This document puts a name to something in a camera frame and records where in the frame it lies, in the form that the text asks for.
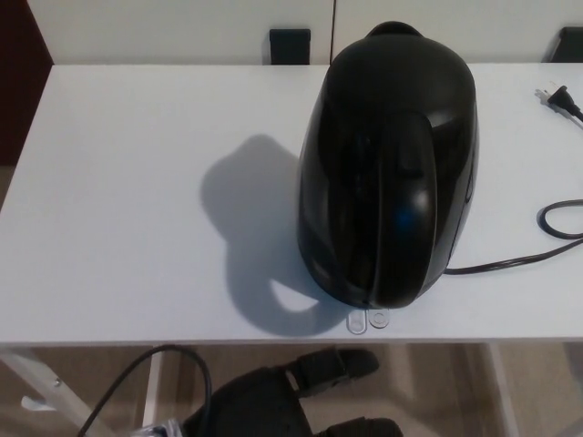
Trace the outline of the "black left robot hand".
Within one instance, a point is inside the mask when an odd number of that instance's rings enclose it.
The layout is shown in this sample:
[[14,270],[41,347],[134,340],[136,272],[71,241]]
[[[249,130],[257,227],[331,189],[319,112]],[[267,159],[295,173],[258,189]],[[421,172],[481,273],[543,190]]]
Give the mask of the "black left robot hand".
[[210,398],[210,411],[199,408],[181,430],[185,436],[314,436],[300,399],[378,369],[373,352],[334,347],[262,367],[219,388]]

